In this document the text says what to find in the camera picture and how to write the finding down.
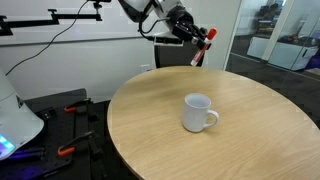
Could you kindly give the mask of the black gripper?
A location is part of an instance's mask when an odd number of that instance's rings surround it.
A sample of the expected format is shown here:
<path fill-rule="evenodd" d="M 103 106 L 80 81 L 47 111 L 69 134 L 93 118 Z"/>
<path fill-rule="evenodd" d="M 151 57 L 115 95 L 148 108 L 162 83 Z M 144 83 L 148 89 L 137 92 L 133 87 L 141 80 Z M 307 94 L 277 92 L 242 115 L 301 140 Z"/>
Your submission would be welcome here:
<path fill-rule="evenodd" d="M 199 28 L 194 24 L 192 15 L 183 6 L 175 6 L 168 13 L 168 25 L 171 33 L 181 40 L 190 42 L 194 38 L 199 39 L 196 47 L 202 50 L 205 46 L 210 48 L 211 41 L 205 39 L 207 35 L 206 28 Z"/>

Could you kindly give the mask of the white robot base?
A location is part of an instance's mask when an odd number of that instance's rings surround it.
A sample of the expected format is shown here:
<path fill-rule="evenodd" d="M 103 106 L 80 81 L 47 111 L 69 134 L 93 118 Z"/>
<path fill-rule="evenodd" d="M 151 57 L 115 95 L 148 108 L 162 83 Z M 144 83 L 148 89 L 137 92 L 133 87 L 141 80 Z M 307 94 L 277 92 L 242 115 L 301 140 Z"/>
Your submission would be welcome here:
<path fill-rule="evenodd" d="M 0 160 L 34 139 L 44 128 L 0 70 Z"/>

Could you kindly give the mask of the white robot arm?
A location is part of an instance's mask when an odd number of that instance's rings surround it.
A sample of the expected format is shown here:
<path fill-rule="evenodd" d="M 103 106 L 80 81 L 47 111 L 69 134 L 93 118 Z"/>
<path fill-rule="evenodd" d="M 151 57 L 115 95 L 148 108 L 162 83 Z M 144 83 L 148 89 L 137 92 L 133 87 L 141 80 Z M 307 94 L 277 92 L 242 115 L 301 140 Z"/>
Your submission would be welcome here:
<path fill-rule="evenodd" d="M 202 49 L 206 44 L 208 32 L 199 28 L 193 16 L 187 11 L 181 0 L 118 0 L 130 20 L 138 24 L 138 32 L 148 41 L 157 45 L 182 46 L 185 42 Z M 158 19 L 147 31 L 144 21 L 154 12 Z M 167 32 L 150 35 L 154 26 L 163 22 Z"/>

